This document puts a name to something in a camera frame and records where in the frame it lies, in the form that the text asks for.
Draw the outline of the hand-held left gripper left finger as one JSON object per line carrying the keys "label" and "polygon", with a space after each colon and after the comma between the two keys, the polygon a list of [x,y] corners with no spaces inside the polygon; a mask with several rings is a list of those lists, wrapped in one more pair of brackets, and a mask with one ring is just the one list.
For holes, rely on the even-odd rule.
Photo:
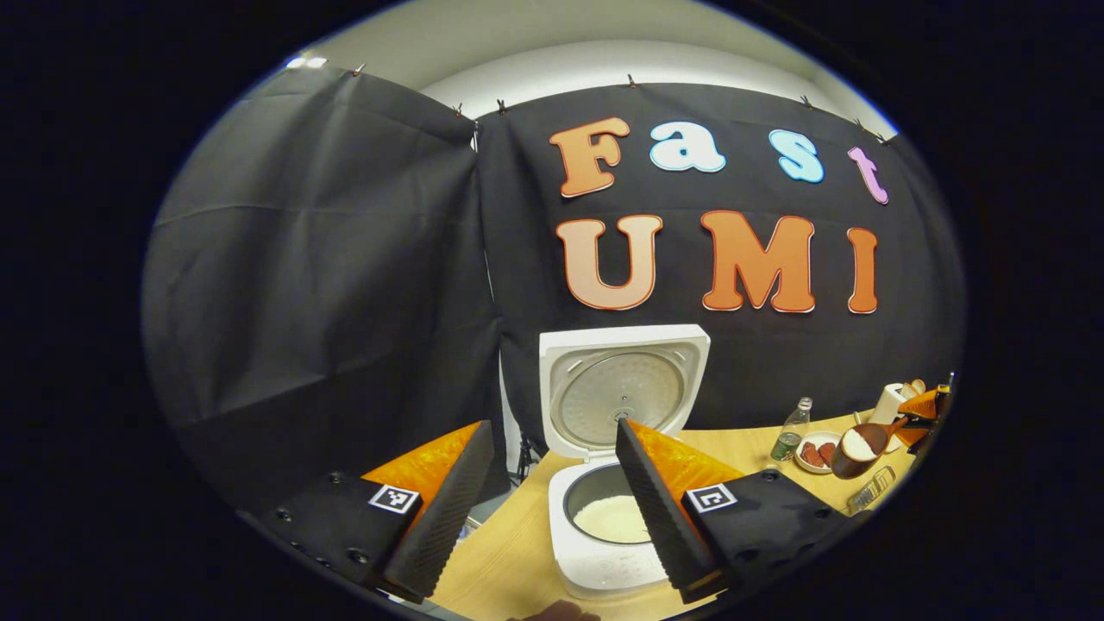
{"label": "hand-held left gripper left finger", "polygon": [[320,573],[421,604],[435,591],[492,461],[492,425],[478,421],[367,474],[327,472],[265,511],[241,511],[241,518]]}

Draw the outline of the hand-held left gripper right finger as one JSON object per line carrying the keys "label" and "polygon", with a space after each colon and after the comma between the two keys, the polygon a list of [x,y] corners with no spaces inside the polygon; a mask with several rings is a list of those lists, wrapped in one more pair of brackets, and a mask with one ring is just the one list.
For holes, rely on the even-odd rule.
{"label": "hand-held left gripper right finger", "polygon": [[684,604],[757,593],[866,523],[777,469],[742,474],[630,419],[618,422],[616,455]]}

